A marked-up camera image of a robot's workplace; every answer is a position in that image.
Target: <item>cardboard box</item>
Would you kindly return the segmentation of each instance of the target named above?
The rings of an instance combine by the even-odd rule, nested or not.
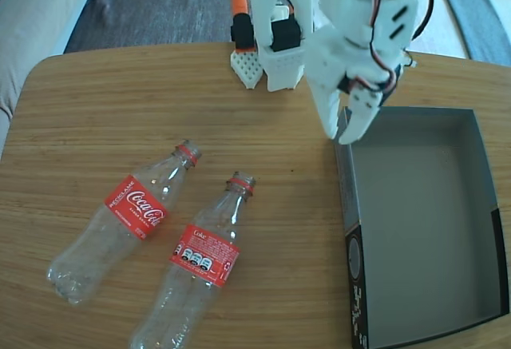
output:
[[[339,132],[346,126],[344,113]],[[501,218],[472,110],[384,107],[361,141],[335,148],[354,349],[509,313]]]

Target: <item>robotic arm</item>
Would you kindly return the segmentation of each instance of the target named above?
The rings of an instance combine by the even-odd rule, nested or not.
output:
[[[271,91],[295,88],[305,73],[326,135],[341,144],[357,141],[409,61],[404,49],[414,33],[417,0],[319,0],[327,24],[314,32],[312,0],[288,1],[290,12],[282,18],[277,0],[250,0],[257,45],[252,60]],[[341,93],[350,97],[351,119],[338,135]]]

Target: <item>gray carpet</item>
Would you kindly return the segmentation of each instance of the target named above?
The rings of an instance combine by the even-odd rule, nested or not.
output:
[[[89,0],[67,52],[230,41],[231,0]]]
[[[469,56],[511,66],[511,44],[489,0],[449,0]]]
[[[511,44],[489,0],[450,0],[471,58],[511,65]],[[230,0],[89,0],[66,52],[230,40]]]

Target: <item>plastic bottle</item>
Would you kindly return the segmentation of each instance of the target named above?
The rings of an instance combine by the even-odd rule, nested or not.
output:
[[[199,149],[185,141],[168,159],[138,169],[106,198],[85,231],[50,265],[47,279],[71,304],[89,299],[103,276],[123,260],[176,204]]]
[[[236,261],[238,218],[255,183],[253,177],[235,173],[223,196],[186,227],[153,309],[133,335],[131,349],[185,347]]]

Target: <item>nutrition label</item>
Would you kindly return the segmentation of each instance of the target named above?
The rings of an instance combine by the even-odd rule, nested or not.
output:
[[[223,287],[240,250],[217,235],[189,225],[170,260],[187,271]]]

